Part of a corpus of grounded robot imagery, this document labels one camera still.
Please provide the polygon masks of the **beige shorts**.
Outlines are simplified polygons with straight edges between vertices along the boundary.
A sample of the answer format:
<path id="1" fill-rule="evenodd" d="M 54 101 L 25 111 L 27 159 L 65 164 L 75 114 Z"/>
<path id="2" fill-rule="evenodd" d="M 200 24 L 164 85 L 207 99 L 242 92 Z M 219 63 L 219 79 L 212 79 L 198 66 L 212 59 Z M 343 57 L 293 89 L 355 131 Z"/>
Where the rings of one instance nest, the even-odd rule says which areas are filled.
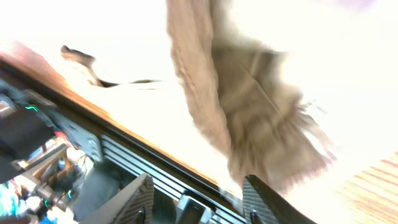
<path id="1" fill-rule="evenodd" d="M 253 174 L 287 190 L 335 160 L 310 104 L 282 80 L 287 58 L 245 34 L 234 1 L 171 0 L 167 30 L 187 107 L 199 132 L 242 184 Z"/>

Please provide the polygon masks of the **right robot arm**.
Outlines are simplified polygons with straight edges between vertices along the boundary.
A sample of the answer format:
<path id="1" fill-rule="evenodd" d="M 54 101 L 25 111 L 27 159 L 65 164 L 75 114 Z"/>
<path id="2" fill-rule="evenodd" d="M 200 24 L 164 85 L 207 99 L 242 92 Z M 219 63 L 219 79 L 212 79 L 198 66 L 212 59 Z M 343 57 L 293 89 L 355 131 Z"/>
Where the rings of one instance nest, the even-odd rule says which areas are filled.
<path id="1" fill-rule="evenodd" d="M 73 104 L 1 80 L 2 223 L 308 223 L 255 176 L 236 210 L 208 182 Z"/>

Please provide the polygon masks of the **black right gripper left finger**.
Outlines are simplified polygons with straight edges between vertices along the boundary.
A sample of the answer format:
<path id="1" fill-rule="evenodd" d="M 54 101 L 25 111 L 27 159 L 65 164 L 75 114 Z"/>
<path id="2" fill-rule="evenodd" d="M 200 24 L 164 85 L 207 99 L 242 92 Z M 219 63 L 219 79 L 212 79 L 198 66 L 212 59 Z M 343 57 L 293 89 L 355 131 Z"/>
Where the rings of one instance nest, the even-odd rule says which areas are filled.
<path id="1" fill-rule="evenodd" d="M 149 224 L 154 204 L 154 183 L 141 174 L 81 224 Z"/>

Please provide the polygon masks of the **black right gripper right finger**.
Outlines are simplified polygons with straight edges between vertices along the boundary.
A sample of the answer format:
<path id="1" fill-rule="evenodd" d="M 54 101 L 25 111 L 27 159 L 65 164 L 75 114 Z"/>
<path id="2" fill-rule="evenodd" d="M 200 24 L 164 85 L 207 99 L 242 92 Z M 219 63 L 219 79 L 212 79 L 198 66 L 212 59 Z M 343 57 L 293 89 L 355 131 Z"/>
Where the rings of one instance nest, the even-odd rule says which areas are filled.
<path id="1" fill-rule="evenodd" d="M 245 176 L 243 209 L 250 224 L 315 224 L 255 175 Z"/>

